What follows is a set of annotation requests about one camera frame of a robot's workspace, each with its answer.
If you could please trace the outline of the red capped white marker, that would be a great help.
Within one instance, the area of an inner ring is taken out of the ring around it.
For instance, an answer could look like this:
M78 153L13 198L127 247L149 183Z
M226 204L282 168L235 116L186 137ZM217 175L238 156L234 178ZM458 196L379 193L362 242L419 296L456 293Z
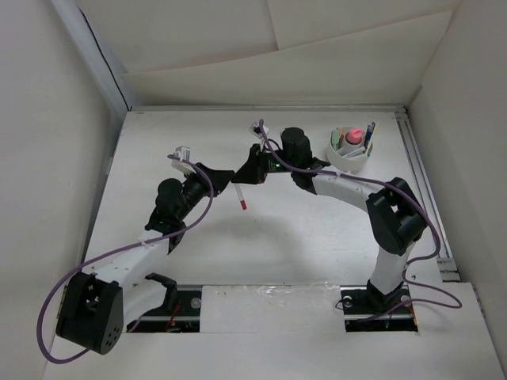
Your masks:
M245 211L247 209L247 204L246 204L245 197L244 197L244 195L242 193L241 185L240 184L235 184L234 188L235 188L235 190L237 192L238 200L239 200L239 203L241 205L241 208L242 208L243 211Z

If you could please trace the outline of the green translucent highlighter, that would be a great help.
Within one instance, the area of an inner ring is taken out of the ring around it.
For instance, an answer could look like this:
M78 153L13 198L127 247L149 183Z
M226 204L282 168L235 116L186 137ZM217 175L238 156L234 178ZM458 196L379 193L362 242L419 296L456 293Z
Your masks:
M332 146L333 150L338 150L341 145L343 133L340 133L337 131L337 128L332 130L331 136L330 136L330 145Z

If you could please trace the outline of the pink capped small bottle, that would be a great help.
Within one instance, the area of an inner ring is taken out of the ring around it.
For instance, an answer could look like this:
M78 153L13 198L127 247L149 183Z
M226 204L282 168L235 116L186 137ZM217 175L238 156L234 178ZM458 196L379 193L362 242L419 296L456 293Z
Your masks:
M360 128L352 128L346 133L345 140L348 144L356 146L361 144L362 137L362 130Z

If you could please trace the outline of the dark blue pen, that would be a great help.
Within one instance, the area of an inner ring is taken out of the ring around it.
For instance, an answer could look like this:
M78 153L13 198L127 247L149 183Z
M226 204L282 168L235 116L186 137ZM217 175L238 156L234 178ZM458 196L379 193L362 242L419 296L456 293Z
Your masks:
M375 122L372 122L370 125L368 125L366 134L364 137L364 148L365 150L369 148L370 141L372 139L373 132L375 131Z

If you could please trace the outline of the yellow thin pen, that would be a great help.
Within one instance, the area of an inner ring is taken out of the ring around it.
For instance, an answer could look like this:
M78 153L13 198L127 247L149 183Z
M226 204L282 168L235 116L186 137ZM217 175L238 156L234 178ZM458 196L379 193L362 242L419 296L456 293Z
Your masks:
M373 150L373 141L374 141L374 138L375 138L375 133L378 129L378 124L373 122L372 123L372 133L370 135L370 138L368 140L368 146L367 146L367 149L366 149L366 155L367 157L369 158L372 154L372 150Z

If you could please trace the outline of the blue capped white marker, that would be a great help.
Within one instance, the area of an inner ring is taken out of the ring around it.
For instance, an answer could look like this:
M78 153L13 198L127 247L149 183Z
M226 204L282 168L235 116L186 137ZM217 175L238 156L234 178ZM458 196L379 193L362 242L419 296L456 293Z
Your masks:
M354 150L352 152L349 152L349 153L345 154L343 156L343 158L352 159L352 158L359 157L359 156L364 155L364 154L366 155L366 150L365 150L364 147L361 147L361 148L358 148L358 149L356 149L356 150Z

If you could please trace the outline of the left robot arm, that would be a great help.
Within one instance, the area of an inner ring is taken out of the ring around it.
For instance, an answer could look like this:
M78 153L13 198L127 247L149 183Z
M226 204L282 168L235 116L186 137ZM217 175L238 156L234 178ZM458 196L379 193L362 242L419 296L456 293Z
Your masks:
M183 181L163 180L143 232L131 248L94 260L73 274L59 311L57 336L101 355L109 353L128 325L150 310L171 312L177 302L177 283L153 272L189 230L185 218L202 200L213 200L231 182L232 170L210 169L202 163L183 163Z

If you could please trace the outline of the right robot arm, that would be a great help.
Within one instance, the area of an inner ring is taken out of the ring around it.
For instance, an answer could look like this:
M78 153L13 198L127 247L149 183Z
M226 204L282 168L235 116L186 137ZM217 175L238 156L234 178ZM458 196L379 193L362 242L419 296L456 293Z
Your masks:
M295 185L317 196L329 196L368 214L372 233L379 246L375 269L367 282L366 302L375 312L395 304L402 287L402 271L413 245L427 222L418 212L420 204L402 178L394 178L378 188L365 180L326 169L330 164L316 158L310 140L302 129L282 131L282 147L271 150L267 130L258 123L250 131L260 140L250 147L246 163L236 172L234 184L262 184L270 173L290 173Z

